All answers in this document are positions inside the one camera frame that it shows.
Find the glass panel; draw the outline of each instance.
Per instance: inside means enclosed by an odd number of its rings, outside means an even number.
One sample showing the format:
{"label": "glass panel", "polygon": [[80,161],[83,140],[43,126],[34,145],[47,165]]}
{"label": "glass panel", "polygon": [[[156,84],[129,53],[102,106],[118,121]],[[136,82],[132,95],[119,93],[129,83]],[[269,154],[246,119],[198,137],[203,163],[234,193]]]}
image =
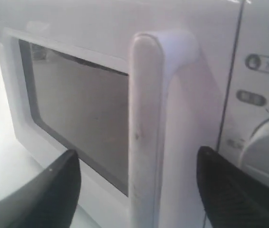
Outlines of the glass panel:
{"label": "glass panel", "polygon": [[33,120],[127,194],[128,76],[19,41]]}

